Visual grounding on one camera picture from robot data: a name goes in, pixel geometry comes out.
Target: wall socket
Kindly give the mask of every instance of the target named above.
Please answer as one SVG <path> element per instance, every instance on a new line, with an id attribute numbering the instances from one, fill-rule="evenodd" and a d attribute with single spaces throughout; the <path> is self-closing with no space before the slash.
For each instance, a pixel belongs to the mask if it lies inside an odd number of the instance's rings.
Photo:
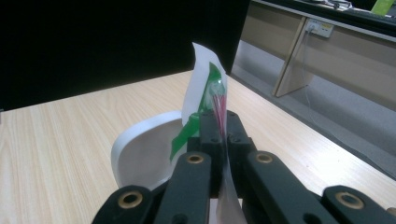
<path id="1" fill-rule="evenodd" d="M 332 34 L 332 28 L 334 28 L 334 25 L 332 24 L 314 19 L 308 19 L 308 23 L 306 24 L 305 30 L 306 31 L 311 30 L 311 34 L 320 35 L 329 38 L 330 35 Z"/>

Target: beige desk panel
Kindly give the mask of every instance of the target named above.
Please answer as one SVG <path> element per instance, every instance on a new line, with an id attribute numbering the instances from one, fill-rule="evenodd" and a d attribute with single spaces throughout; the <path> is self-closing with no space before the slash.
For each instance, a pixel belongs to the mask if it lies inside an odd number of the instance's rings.
<path id="1" fill-rule="evenodd" d="M 180 109 L 190 72 L 1 113 L 0 223 L 89 223 L 117 189 L 118 134 Z M 229 78 L 229 109 L 259 149 L 274 152 L 315 193 L 346 185 L 385 208 L 396 182 Z"/>

